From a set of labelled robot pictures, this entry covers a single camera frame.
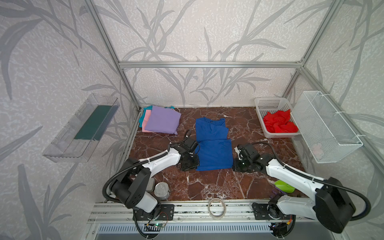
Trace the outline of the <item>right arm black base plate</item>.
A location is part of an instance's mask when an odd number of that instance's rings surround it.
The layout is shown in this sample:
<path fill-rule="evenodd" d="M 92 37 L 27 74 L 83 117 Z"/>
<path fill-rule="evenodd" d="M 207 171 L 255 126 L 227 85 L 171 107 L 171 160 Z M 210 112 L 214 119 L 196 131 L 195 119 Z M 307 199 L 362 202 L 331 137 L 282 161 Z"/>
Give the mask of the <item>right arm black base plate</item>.
<path fill-rule="evenodd" d="M 252 210 L 256 220 L 290 220 L 290 215 L 283 214 L 275 204 L 252 203 Z"/>

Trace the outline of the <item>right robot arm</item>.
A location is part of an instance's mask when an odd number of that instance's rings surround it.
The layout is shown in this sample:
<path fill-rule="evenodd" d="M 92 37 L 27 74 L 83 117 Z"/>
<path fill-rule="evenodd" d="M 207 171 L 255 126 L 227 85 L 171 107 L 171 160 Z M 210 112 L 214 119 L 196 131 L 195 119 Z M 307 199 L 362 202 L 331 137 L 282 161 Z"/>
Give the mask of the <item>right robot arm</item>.
<path fill-rule="evenodd" d="M 305 198 L 299 198 L 276 194 L 263 207 L 253 205 L 255 212 L 263 217 L 277 220 L 287 215 L 305 217 L 317 220 L 326 229 L 340 234 L 356 211 L 346 191 L 336 186 L 339 184 L 337 179 L 317 179 L 287 164 L 281 164 L 277 159 L 267 155 L 253 162 L 236 158 L 233 168 L 236 172 L 251 170 L 251 172 L 264 173 L 283 181 L 305 195 Z"/>

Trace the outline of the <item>blue printed t shirt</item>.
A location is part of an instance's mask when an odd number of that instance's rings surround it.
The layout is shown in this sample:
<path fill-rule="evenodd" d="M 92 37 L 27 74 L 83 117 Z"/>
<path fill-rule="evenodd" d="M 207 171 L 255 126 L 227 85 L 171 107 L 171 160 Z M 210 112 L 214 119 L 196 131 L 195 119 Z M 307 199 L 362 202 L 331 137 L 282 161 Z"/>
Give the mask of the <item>blue printed t shirt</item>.
<path fill-rule="evenodd" d="M 228 138 L 226 119 L 196 119 L 197 154 L 200 165 L 197 171 L 230 169 L 233 166 L 232 141 Z"/>

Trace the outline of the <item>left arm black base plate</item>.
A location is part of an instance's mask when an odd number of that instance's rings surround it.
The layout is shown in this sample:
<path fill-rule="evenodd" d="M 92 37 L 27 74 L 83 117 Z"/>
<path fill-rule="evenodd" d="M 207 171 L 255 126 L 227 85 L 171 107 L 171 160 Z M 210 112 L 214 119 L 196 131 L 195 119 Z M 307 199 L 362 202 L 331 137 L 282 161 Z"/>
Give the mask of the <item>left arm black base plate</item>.
<path fill-rule="evenodd" d="M 150 213 L 144 210 L 134 210 L 134 216 L 138 221 L 156 220 L 156 221 L 172 221 L 175 213 L 175 205 L 158 204 Z"/>

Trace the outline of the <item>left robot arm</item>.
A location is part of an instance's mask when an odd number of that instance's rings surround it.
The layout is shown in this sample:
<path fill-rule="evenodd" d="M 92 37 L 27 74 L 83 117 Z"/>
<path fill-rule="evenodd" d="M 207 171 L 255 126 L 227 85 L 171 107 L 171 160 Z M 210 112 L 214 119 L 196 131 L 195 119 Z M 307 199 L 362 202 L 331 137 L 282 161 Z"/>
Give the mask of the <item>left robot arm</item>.
<path fill-rule="evenodd" d="M 128 209 L 156 215 L 160 202 L 146 191 L 150 178 L 171 166 L 194 164 L 197 160 L 196 147 L 174 147 L 150 158 L 128 159 L 125 166 L 104 184 L 103 196 Z"/>

